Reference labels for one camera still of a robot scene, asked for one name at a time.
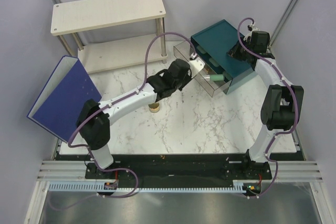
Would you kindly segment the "green white cosmetic tube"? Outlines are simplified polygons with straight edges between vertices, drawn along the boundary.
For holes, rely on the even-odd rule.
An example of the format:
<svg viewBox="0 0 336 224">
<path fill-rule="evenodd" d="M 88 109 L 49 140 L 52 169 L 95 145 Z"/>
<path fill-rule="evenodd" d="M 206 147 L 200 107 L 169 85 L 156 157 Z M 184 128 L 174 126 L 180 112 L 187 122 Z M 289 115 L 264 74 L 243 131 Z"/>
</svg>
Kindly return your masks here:
<svg viewBox="0 0 336 224">
<path fill-rule="evenodd" d="M 223 74 L 209 74 L 209 75 L 203 76 L 203 78 L 206 81 L 212 81 L 212 82 L 215 82 L 215 81 L 224 81 L 225 80 L 225 77 L 224 77 Z"/>
</svg>

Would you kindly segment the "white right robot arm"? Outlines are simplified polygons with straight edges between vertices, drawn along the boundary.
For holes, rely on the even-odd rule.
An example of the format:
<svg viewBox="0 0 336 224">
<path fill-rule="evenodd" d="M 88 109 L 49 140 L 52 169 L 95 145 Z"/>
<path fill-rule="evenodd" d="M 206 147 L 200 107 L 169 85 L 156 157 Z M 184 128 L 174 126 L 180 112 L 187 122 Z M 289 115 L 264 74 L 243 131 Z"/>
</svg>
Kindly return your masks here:
<svg viewBox="0 0 336 224">
<path fill-rule="evenodd" d="M 236 165 L 248 179 L 270 179 L 270 153 L 277 138 L 293 132 L 299 121 L 304 89 L 293 85 L 279 70 L 272 53 L 268 52 L 270 35 L 254 25 L 248 26 L 247 36 L 239 36 L 228 51 L 234 59 L 250 64 L 268 88 L 260 111 L 262 128 L 251 148 Z"/>
</svg>

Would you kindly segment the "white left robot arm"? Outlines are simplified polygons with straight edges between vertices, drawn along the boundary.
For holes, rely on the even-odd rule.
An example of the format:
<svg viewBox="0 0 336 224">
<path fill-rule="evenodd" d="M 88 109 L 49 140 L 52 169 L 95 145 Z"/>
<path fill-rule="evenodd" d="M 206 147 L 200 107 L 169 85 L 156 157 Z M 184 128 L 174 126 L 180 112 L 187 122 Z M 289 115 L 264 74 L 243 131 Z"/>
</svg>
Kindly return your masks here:
<svg viewBox="0 0 336 224">
<path fill-rule="evenodd" d="M 85 140 L 85 146 L 93 158 L 97 173 L 111 178 L 115 173 L 110 154 L 110 126 L 125 115 L 143 106 L 157 103 L 182 90 L 192 80 L 191 62 L 174 60 L 168 69 L 150 76 L 139 88 L 108 101 L 84 103 L 77 120 L 76 133 Z"/>
</svg>

